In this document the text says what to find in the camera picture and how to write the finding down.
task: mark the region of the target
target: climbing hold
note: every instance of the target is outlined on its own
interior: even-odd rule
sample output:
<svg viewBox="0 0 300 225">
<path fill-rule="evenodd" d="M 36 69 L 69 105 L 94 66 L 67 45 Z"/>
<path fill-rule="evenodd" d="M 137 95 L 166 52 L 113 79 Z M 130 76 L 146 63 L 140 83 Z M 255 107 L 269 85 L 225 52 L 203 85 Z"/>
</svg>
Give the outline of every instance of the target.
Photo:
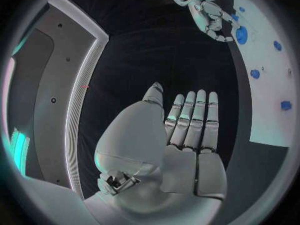
<svg viewBox="0 0 300 225">
<path fill-rule="evenodd" d="M 245 44 L 248 38 L 247 29 L 244 26 L 240 26 L 240 28 L 235 31 L 235 37 L 239 44 Z"/>
<path fill-rule="evenodd" d="M 253 77 L 254 79 L 259 79 L 260 78 L 260 71 L 254 69 L 250 71 L 250 75 L 251 77 Z"/>
<path fill-rule="evenodd" d="M 233 18 L 234 20 L 236 20 L 236 21 L 239 20 L 239 16 L 237 16 L 237 15 L 235 15 L 235 14 L 231 14 L 231 16 L 232 16 L 232 18 Z"/>
<path fill-rule="evenodd" d="M 281 109 L 282 110 L 290 110 L 292 108 L 292 104 L 290 101 L 282 101 L 281 102 Z"/>
<path fill-rule="evenodd" d="M 282 46 L 281 46 L 281 44 L 280 44 L 278 41 L 274 41 L 274 47 L 275 47 L 278 51 L 281 51 L 281 49 L 282 49 Z"/>
</svg>

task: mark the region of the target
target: blue climbing hold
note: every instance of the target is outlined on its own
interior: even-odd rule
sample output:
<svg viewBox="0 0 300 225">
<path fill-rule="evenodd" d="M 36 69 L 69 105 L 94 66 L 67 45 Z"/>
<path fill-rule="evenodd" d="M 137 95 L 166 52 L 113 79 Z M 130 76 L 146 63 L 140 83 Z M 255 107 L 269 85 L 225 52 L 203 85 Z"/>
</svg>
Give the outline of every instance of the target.
<svg viewBox="0 0 300 225">
<path fill-rule="evenodd" d="M 237 16 L 237 15 L 235 15 L 235 14 L 231 14 L 231 16 L 232 16 L 232 18 L 233 18 L 234 20 L 236 20 L 236 21 L 239 20 L 239 16 Z"/>
<path fill-rule="evenodd" d="M 290 101 L 282 101 L 281 102 L 281 109 L 282 110 L 290 110 L 292 108 L 292 104 Z"/>
<path fill-rule="evenodd" d="M 259 79 L 260 78 L 260 71 L 254 69 L 250 71 L 250 75 L 251 77 L 253 77 L 254 79 Z"/>
<path fill-rule="evenodd" d="M 244 26 L 240 26 L 240 28 L 235 31 L 235 37 L 239 44 L 245 44 L 248 39 L 247 29 Z"/>
<path fill-rule="evenodd" d="M 281 49 L 282 49 L 282 46 L 281 46 L 281 44 L 280 44 L 278 41 L 274 41 L 274 47 L 275 47 L 278 51 L 281 51 Z"/>
</svg>

